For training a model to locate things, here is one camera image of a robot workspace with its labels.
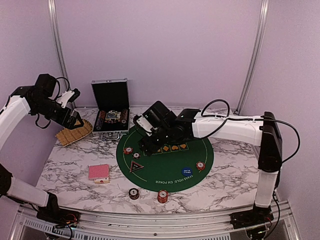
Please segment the black triangular all-in button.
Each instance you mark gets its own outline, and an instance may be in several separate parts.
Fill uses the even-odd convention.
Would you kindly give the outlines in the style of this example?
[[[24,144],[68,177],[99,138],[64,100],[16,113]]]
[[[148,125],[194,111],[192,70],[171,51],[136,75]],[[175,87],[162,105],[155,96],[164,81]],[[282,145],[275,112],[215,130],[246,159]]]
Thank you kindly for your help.
[[[141,165],[141,164],[139,164],[139,163],[137,163],[137,162],[135,162],[135,161],[131,161],[131,165],[130,165],[130,170],[129,170],[129,172],[130,173],[133,173],[133,172],[135,172],[135,171],[138,171],[138,170],[141,170],[141,169],[143,169],[144,168],[144,166],[143,165]]]

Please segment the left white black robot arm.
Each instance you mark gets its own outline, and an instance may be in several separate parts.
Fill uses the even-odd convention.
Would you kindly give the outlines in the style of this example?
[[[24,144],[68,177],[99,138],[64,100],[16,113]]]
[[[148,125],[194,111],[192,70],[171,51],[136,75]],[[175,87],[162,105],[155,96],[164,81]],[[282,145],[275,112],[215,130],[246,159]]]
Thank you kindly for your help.
[[[27,137],[18,137],[23,132],[22,121],[26,116],[43,116],[49,122],[68,129],[75,130],[84,126],[84,121],[77,111],[70,109],[67,104],[80,96],[78,89],[68,88],[63,93],[54,95],[59,90],[58,77],[48,73],[40,74],[35,84],[17,87],[0,110],[0,146]],[[78,215],[76,211],[59,207],[58,197],[51,192],[41,190],[17,177],[3,165],[0,167],[0,194],[21,204],[31,204],[38,207],[37,218],[58,223],[67,217]]]

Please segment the red chips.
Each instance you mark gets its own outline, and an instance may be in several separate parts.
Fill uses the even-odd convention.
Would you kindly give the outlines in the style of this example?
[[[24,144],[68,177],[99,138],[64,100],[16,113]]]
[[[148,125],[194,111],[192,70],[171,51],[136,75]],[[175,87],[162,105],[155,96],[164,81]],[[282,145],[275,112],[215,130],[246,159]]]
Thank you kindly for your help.
[[[126,155],[129,155],[133,152],[133,148],[132,147],[126,147],[124,148],[123,150],[123,153],[126,154]]]

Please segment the dark brown poker chip stack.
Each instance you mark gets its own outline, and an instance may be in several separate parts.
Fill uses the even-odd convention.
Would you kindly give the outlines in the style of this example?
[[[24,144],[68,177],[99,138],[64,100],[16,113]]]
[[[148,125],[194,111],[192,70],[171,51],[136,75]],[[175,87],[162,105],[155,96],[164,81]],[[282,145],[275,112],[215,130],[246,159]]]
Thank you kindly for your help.
[[[129,194],[130,199],[132,199],[132,200],[137,200],[140,196],[139,190],[137,188],[131,188],[128,191],[128,194]]]

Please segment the red poker chip stack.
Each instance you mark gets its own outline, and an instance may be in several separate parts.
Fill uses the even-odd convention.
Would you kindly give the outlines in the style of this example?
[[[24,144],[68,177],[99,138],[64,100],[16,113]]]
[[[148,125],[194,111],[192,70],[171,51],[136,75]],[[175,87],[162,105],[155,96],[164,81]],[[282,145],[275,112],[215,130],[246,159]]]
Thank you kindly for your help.
[[[157,194],[157,200],[161,204],[166,203],[168,201],[168,192],[166,190],[160,190]]]

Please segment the red playing card deck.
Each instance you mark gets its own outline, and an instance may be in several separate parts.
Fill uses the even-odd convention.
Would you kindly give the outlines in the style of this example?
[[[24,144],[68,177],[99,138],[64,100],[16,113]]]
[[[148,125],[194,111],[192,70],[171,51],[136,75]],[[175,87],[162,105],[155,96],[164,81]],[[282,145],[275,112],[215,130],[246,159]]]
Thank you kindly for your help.
[[[88,167],[88,179],[91,181],[109,178],[110,168],[108,164],[91,165]]]

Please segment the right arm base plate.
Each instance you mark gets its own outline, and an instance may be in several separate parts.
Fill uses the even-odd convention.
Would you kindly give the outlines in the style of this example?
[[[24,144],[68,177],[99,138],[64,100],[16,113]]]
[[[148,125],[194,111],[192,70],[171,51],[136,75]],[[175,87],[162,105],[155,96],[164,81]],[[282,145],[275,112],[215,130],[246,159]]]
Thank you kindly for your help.
[[[268,223],[274,220],[272,212],[254,212],[253,210],[235,212],[230,215],[230,224],[234,229],[252,227]]]

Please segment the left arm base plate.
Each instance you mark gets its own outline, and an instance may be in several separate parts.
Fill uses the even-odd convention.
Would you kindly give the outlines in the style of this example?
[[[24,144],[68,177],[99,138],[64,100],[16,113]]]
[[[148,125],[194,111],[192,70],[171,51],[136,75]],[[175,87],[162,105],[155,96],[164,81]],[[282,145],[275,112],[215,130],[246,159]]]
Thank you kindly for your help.
[[[55,224],[57,228],[71,228],[77,227],[80,213],[78,211],[63,208],[47,209],[40,207],[36,217],[40,220]]]

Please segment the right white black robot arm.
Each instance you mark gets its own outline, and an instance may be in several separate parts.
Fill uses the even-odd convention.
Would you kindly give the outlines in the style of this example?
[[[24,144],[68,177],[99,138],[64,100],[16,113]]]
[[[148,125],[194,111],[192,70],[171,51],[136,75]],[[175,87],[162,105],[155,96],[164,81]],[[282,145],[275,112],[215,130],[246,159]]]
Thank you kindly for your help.
[[[204,116],[198,109],[184,109],[179,115],[170,110],[149,108],[133,119],[145,136],[138,142],[146,154],[156,153],[164,145],[182,144],[209,137],[244,142],[260,148],[258,185],[253,208],[247,219],[258,224],[271,211],[271,201],[282,167],[282,138],[274,116],[241,118]]]

